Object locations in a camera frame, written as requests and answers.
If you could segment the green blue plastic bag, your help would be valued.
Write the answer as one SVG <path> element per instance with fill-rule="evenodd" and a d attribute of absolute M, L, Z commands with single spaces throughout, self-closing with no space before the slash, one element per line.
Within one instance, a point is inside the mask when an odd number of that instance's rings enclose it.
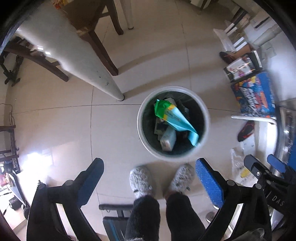
<path fill-rule="evenodd" d="M 154 105 L 154 114 L 166 121 L 174 130 L 178 132 L 188 131 L 188 139 L 196 147 L 199 135 L 195 128 L 189 123 L 181 111 L 168 100 L 156 100 Z"/>

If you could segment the white round trash bin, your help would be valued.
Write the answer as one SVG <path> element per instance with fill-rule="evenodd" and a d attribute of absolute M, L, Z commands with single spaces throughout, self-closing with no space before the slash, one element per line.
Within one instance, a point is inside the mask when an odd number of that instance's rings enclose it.
<path fill-rule="evenodd" d="M 156 158 L 187 162 L 197 157 L 208 137 L 210 115 L 202 99 L 180 86 L 162 87 L 145 98 L 137 114 L 137 131 Z"/>

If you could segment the black red shoe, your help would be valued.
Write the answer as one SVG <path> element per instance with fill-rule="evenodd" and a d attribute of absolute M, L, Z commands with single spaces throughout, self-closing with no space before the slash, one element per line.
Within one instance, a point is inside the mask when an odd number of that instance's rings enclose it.
<path fill-rule="evenodd" d="M 243 142 L 254 133 L 255 122 L 248 120 L 237 135 L 238 142 Z"/>

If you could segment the right dark trouser leg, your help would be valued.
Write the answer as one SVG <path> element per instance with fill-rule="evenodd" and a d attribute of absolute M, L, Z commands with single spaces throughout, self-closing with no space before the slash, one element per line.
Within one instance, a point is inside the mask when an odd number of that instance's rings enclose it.
<path fill-rule="evenodd" d="M 166 221 L 171 240 L 198 240 L 205 232 L 189 197 L 180 192 L 171 194 L 166 200 Z"/>

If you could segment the dark trouser leg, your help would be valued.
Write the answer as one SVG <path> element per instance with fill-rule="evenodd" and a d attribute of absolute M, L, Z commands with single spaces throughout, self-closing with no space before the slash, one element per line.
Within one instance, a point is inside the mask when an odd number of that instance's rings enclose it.
<path fill-rule="evenodd" d="M 171 240 L 198 240 L 205 232 L 189 197 L 180 192 L 171 194 L 166 200 L 166 221 Z"/>
<path fill-rule="evenodd" d="M 127 221 L 125 240 L 159 240 L 160 221 L 159 203 L 154 197 L 145 195 L 136 199 Z"/>

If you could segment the blue comic print box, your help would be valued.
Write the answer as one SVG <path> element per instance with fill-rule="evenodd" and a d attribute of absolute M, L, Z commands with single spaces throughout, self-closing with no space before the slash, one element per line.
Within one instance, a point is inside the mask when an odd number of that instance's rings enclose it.
<path fill-rule="evenodd" d="M 240 111 L 247 116 L 271 118 L 275 116 L 275 102 L 270 78 L 262 71 L 231 84 Z"/>

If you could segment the left dark trouser leg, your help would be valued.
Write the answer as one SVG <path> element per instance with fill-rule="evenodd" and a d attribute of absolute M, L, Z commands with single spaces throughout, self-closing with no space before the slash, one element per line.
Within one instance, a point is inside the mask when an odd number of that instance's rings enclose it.
<path fill-rule="evenodd" d="M 159 203 L 154 197 L 145 195 L 136 199 L 127 221 L 125 240 L 159 240 L 160 221 Z"/>

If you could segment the left grey fuzzy slipper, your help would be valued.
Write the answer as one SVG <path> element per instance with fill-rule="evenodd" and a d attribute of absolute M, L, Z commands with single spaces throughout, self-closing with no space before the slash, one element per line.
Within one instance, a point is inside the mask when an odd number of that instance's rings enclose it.
<path fill-rule="evenodd" d="M 130 171 L 129 183 L 136 199 L 144 196 L 155 197 L 155 181 L 147 166 L 137 166 Z"/>

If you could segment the white table leg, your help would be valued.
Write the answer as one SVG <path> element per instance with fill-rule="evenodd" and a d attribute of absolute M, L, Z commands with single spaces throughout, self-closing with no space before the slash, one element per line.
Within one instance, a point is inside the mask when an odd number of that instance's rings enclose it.
<path fill-rule="evenodd" d="M 50 52 L 61 67 L 72 75 L 123 101 L 125 96 L 91 47 L 76 33 L 69 20 L 50 1 L 34 10 L 16 30 L 33 45 Z"/>

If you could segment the dark wooden chair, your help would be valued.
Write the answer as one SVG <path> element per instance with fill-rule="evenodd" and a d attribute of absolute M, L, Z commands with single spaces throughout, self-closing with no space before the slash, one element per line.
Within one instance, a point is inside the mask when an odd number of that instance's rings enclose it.
<path fill-rule="evenodd" d="M 63 6 L 61 10 L 74 26 L 79 37 L 91 45 L 109 73 L 113 76 L 117 76 L 118 69 L 95 33 L 95 28 L 99 19 L 109 16 L 117 34 L 124 34 L 119 24 L 114 1 L 75 0 Z"/>

